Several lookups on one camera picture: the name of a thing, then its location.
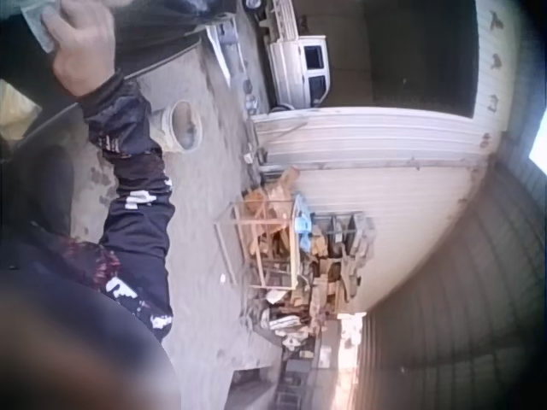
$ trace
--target concrete floor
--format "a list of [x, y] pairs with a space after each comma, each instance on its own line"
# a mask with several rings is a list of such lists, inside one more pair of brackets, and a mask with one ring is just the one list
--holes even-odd
[[[259, 100], [268, 111], [254, 27], [238, 15], [245, 66]], [[139, 79], [153, 109], [179, 99], [202, 116], [203, 144], [191, 154], [166, 154], [174, 183], [175, 216], [168, 227], [171, 249], [167, 267], [174, 326], [164, 341], [178, 375], [183, 409], [222, 409], [234, 370], [271, 366], [281, 350], [252, 330], [247, 278], [232, 284], [213, 222], [240, 192], [250, 187], [242, 155], [248, 149], [243, 68], [235, 67], [228, 87], [207, 40], [197, 49]], [[97, 241], [115, 179], [109, 164], [86, 142], [86, 129], [75, 121], [68, 147], [76, 164], [73, 235]], [[232, 258], [240, 257], [235, 231], [226, 231]]]

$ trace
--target window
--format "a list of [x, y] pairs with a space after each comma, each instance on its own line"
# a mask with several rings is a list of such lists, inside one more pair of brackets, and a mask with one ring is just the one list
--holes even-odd
[[547, 174], [547, 111], [539, 125], [538, 134], [530, 151], [530, 159]]
[[320, 70], [323, 66], [323, 51], [319, 45], [306, 45], [304, 47], [306, 65], [308, 70]]
[[326, 93], [326, 79], [324, 75], [309, 78], [309, 98], [312, 106], [316, 107]]

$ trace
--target person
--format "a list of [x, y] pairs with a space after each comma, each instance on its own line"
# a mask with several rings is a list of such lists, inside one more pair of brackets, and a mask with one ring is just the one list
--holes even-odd
[[[113, 165], [117, 197], [110, 203], [100, 241], [81, 242], [69, 236], [73, 181], [64, 149], [53, 146], [32, 161], [4, 164], [3, 286], [41, 284], [31, 292], [33, 297], [51, 288], [44, 299], [49, 297], [53, 304], [70, 300], [69, 306], [76, 311], [76, 305], [85, 306], [80, 311], [90, 317], [95, 304], [74, 300], [71, 290], [56, 294], [63, 283], [83, 284], [116, 301], [161, 341], [173, 321], [165, 260], [174, 206], [162, 151], [150, 138], [150, 104], [136, 84], [115, 71], [115, 30], [109, 10], [92, 0], [62, 0], [62, 14], [47, 8], [42, 15], [57, 46], [53, 73], [78, 99], [89, 140]], [[21, 177], [25, 173], [31, 182]], [[52, 281], [55, 286], [44, 285]], [[98, 328], [101, 321], [108, 322], [105, 315], [99, 309], [89, 321]]]

